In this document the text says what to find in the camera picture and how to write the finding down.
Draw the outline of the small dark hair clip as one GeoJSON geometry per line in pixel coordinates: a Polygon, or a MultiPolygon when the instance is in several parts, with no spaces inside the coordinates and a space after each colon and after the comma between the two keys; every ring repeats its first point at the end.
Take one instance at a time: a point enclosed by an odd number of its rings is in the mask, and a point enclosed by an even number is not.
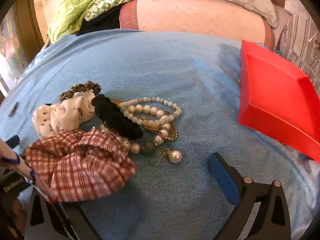
{"type": "Polygon", "coordinates": [[[19,102],[16,102],[13,106],[13,108],[11,109],[10,113],[9,113],[9,117],[13,117],[17,111],[17,108],[18,108],[18,104],[19,102]]]}

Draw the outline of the stained glass door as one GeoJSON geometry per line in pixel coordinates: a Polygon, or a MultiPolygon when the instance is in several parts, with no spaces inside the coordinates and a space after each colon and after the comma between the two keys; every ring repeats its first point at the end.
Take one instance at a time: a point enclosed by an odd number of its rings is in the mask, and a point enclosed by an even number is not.
{"type": "Polygon", "coordinates": [[[34,1],[1,0],[2,96],[15,87],[43,45],[34,1]]]}

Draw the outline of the leopard print scrunchie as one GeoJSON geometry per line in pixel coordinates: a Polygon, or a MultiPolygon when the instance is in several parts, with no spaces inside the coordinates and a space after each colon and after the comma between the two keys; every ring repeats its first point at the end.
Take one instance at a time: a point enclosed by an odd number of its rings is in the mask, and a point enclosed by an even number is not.
{"type": "Polygon", "coordinates": [[[63,102],[64,100],[71,99],[75,93],[80,92],[93,92],[94,95],[98,95],[101,91],[101,86],[98,83],[92,81],[87,81],[86,83],[78,83],[73,85],[69,90],[63,92],[59,95],[59,101],[63,102]]]}

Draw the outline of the pearl drop earring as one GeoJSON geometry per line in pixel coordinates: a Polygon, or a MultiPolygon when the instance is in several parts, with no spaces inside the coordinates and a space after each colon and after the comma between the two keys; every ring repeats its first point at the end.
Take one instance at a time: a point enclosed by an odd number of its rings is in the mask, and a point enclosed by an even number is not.
{"type": "Polygon", "coordinates": [[[168,158],[169,161],[173,164],[180,163],[182,161],[182,153],[178,150],[169,150],[169,149],[164,149],[161,152],[159,152],[156,156],[152,157],[149,161],[149,163],[152,166],[158,166],[163,158],[168,158]]]}

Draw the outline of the blue blanket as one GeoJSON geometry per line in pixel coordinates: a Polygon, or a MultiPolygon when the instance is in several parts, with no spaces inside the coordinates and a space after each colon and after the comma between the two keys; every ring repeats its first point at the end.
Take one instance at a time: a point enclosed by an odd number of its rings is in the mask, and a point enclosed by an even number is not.
{"type": "Polygon", "coordinates": [[[212,239],[231,214],[208,168],[219,152],[257,183],[281,182],[292,239],[299,239],[319,210],[319,164],[238,123],[240,42],[191,33],[105,30],[67,35],[40,52],[1,104],[1,138],[18,135],[25,150],[37,139],[33,112],[55,103],[72,85],[93,81],[111,99],[150,99],[178,105],[178,164],[152,166],[132,159],[136,174],[119,192],[82,209],[103,239],[212,239]],[[13,117],[9,113],[19,102],[13,117]]]}

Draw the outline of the white floral scrunchie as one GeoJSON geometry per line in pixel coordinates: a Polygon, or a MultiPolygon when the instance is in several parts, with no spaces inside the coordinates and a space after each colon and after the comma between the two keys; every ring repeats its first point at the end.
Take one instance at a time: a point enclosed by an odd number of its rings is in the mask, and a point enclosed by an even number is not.
{"type": "Polygon", "coordinates": [[[95,116],[91,101],[95,98],[92,91],[78,92],[71,99],[41,105],[33,112],[32,123],[39,139],[53,137],[61,130],[72,131],[95,116]]]}

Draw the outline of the red tray box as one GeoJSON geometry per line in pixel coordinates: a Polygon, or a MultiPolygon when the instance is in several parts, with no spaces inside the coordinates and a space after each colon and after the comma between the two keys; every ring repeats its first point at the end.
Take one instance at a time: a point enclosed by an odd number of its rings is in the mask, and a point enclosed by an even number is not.
{"type": "Polygon", "coordinates": [[[319,161],[319,97],[308,76],[278,54],[243,41],[238,122],[319,161]]]}

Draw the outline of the red plaid scrunchie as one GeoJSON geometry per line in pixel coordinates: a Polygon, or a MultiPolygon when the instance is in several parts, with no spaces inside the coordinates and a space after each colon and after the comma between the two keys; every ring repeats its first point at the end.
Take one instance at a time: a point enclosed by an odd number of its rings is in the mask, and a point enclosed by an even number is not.
{"type": "Polygon", "coordinates": [[[58,202],[83,202],[121,190],[135,163],[112,132],[62,130],[25,150],[27,163],[58,202]]]}

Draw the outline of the large pearl bracelet green bead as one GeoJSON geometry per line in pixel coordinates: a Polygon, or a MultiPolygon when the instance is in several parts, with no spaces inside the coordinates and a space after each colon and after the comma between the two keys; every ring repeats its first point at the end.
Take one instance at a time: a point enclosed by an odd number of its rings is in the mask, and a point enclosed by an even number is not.
{"type": "MultiPolygon", "coordinates": [[[[137,104],[125,107],[123,103],[117,106],[113,102],[104,101],[95,106],[95,114],[102,121],[104,129],[109,129],[122,138],[137,140],[143,136],[142,117],[159,120],[164,111],[149,105],[137,104]]],[[[158,146],[163,141],[164,139],[157,135],[151,143],[153,146],[158,146]]]]}

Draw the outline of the striped floral cushion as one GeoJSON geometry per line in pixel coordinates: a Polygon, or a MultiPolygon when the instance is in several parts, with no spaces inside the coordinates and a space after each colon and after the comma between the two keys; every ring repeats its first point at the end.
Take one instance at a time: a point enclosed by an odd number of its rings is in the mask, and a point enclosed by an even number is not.
{"type": "Polygon", "coordinates": [[[280,51],[303,71],[319,94],[319,30],[306,12],[292,15],[280,38],[280,51]]]}

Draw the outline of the pink mattress bolster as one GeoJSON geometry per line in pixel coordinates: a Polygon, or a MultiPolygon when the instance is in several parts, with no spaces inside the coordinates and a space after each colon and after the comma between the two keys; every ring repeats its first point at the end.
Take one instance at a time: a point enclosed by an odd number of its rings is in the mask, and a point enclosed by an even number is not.
{"type": "Polygon", "coordinates": [[[261,43],[273,49],[274,35],[263,18],[221,0],[134,0],[120,10],[120,27],[180,31],[261,43]]]}

